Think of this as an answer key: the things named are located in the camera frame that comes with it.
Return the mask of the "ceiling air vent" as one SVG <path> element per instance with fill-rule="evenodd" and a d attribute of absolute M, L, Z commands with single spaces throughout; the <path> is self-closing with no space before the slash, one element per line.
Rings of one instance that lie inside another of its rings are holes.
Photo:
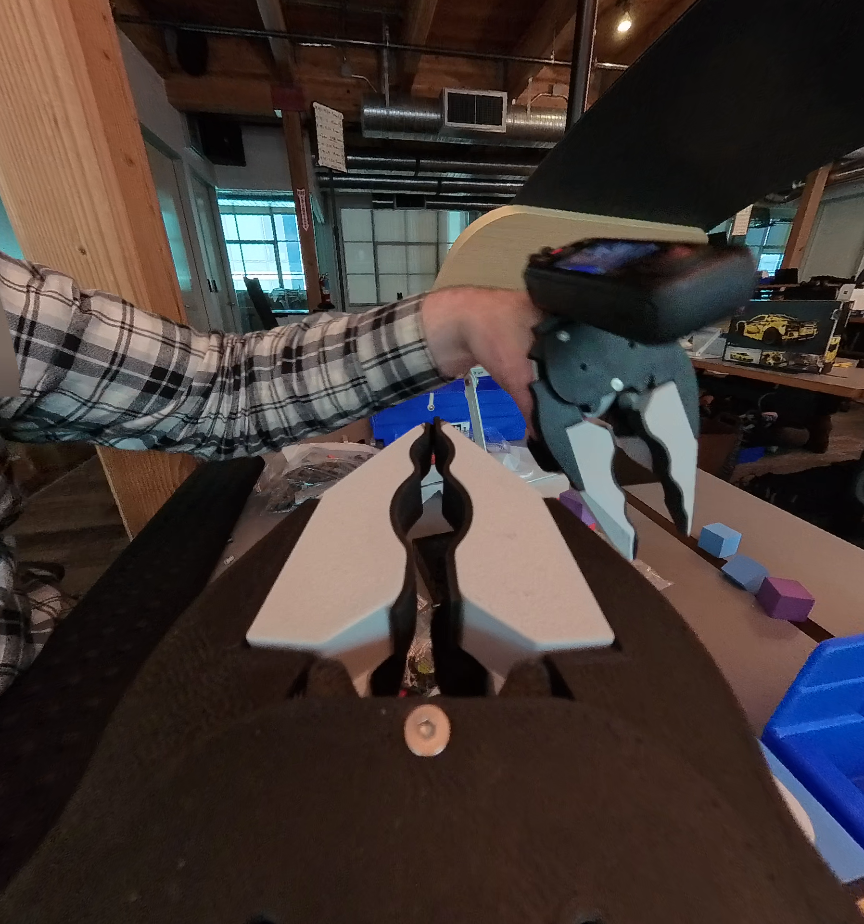
<path fill-rule="evenodd" d="M 507 132 L 508 96 L 504 90 L 444 88 L 441 130 L 449 134 Z"/>

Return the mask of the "dark perforated panel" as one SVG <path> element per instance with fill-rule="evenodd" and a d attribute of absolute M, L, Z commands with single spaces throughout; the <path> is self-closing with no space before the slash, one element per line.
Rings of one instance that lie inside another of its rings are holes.
<path fill-rule="evenodd" d="M 127 687 L 205 589 L 258 458 L 197 468 L 0 697 L 0 892 L 76 790 Z"/>

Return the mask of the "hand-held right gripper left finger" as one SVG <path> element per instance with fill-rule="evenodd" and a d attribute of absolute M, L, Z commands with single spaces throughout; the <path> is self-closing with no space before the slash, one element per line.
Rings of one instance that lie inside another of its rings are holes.
<path fill-rule="evenodd" d="M 257 649 L 343 665 L 357 692 L 398 697 L 415 637 L 415 556 L 434 431 L 416 426 L 302 512 L 309 518 L 246 632 Z"/>

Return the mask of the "clear bag of mixed parts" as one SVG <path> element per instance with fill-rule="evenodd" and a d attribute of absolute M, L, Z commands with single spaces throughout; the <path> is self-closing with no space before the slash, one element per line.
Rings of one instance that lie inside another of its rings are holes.
<path fill-rule="evenodd" d="M 263 512 L 288 514 L 318 500 L 379 452 L 374 446 L 351 442 L 288 446 L 266 462 L 254 493 Z"/>

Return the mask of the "person's left forearm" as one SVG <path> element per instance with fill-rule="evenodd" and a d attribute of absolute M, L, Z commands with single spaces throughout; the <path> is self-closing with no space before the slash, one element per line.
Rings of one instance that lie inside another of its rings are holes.
<path fill-rule="evenodd" d="M 20 396 L 0 436 L 207 460 L 339 430 L 448 382 L 422 295 L 249 334 L 198 332 L 0 251 Z"/>

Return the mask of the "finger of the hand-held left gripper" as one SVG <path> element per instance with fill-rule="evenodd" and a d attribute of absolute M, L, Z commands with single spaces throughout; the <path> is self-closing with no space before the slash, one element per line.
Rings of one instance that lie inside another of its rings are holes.
<path fill-rule="evenodd" d="M 566 436 L 582 482 L 582 498 L 611 545 L 632 562 L 637 537 L 613 470 L 616 445 L 611 429 L 600 422 L 582 420 L 569 426 Z"/>
<path fill-rule="evenodd" d="M 627 389 L 614 406 L 616 442 L 637 465 L 653 472 L 675 527 L 692 528 L 698 443 L 692 419 L 674 382 L 648 390 Z"/>

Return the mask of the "shiny bag of black parts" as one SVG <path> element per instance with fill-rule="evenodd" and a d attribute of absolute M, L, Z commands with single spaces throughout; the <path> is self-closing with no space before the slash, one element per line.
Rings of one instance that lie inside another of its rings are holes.
<path fill-rule="evenodd" d="M 615 625 L 640 609 L 666 581 L 616 556 L 560 565 L 498 565 L 493 573 L 452 580 L 441 549 L 418 554 L 420 589 L 415 638 L 403 696 L 572 699 L 562 673 L 574 665 L 618 658 Z"/>

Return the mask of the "blue plastic bin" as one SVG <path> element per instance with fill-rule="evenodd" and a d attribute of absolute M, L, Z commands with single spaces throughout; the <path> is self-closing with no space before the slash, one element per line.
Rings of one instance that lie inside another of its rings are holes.
<path fill-rule="evenodd" d="M 864 634 L 816 646 L 762 743 L 864 850 Z"/>

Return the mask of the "person's left hand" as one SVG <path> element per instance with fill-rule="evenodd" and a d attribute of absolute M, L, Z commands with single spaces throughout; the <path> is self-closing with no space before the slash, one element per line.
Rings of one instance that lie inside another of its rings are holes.
<path fill-rule="evenodd" d="M 530 353 L 544 314 L 523 292 L 452 286 L 425 296 L 424 336 L 445 378 L 463 378 L 482 367 L 509 394 L 526 424 L 533 425 L 534 367 Z"/>

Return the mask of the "long background desk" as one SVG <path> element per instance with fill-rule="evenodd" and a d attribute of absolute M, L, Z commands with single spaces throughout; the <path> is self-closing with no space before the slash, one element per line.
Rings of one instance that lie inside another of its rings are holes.
<path fill-rule="evenodd" d="M 792 387 L 864 403 L 864 369 L 834 367 L 829 373 L 784 372 L 774 367 L 735 364 L 721 359 L 694 357 L 696 371 L 733 376 L 770 385 Z"/>

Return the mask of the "blue foam block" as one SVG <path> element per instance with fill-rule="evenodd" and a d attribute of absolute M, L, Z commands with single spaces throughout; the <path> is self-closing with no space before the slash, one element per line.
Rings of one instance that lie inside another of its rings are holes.
<path fill-rule="evenodd" d="M 716 559 L 729 559 L 738 553 L 741 532 L 724 523 L 709 523 L 702 527 L 697 547 Z"/>
<path fill-rule="evenodd" d="M 763 582 L 770 577 L 762 563 L 742 553 L 727 559 L 720 567 L 720 572 L 728 582 L 753 595 L 759 593 Z"/>

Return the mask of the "purple foam block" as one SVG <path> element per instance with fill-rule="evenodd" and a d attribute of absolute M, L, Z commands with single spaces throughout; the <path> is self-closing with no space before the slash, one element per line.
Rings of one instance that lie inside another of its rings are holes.
<path fill-rule="evenodd" d="M 570 488 L 563 491 L 558 500 L 590 530 L 597 530 L 597 521 L 579 491 Z"/>
<path fill-rule="evenodd" d="M 789 578 L 766 577 L 754 597 L 767 616 L 792 623 L 806 622 L 815 605 L 807 588 Z"/>

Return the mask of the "metal air duct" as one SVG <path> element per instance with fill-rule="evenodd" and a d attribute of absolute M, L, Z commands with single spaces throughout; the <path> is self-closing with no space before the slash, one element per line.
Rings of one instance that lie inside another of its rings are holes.
<path fill-rule="evenodd" d="M 560 109 L 508 102 L 507 132 L 449 134 L 441 130 L 441 93 L 434 98 L 406 97 L 386 101 L 367 96 L 361 102 L 362 132 L 370 137 L 417 137 L 426 140 L 497 141 L 552 145 L 566 130 L 566 113 Z"/>

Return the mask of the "grey desk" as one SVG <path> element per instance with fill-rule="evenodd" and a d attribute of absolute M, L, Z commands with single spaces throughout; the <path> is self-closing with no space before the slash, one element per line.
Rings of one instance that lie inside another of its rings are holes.
<path fill-rule="evenodd" d="M 634 566 L 564 505 L 552 498 L 544 499 L 576 561 L 588 556 L 616 556 Z M 308 518 L 302 507 L 289 514 L 211 585 L 216 614 L 231 627 L 239 645 L 251 647 L 246 632 Z M 703 581 L 695 581 L 689 608 L 676 607 L 677 616 L 669 613 L 673 599 L 659 590 L 649 593 L 639 610 L 628 607 L 614 631 L 622 642 L 620 657 L 635 658 L 637 645 L 643 643 L 657 656 L 665 681 L 687 678 L 685 657 L 669 653 L 662 640 L 666 618 L 676 627 L 687 627 L 713 659 L 754 729 L 761 731 L 815 644 L 798 629 L 779 627 L 775 620 L 760 613 L 755 603 L 741 604 L 738 591 L 703 592 Z"/>

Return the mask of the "white hanging chart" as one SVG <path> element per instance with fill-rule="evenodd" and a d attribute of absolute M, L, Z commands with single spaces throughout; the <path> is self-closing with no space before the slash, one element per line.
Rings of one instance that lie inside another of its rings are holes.
<path fill-rule="evenodd" d="M 347 173 L 343 113 L 319 102 L 313 102 L 312 110 L 318 166 L 336 173 Z"/>

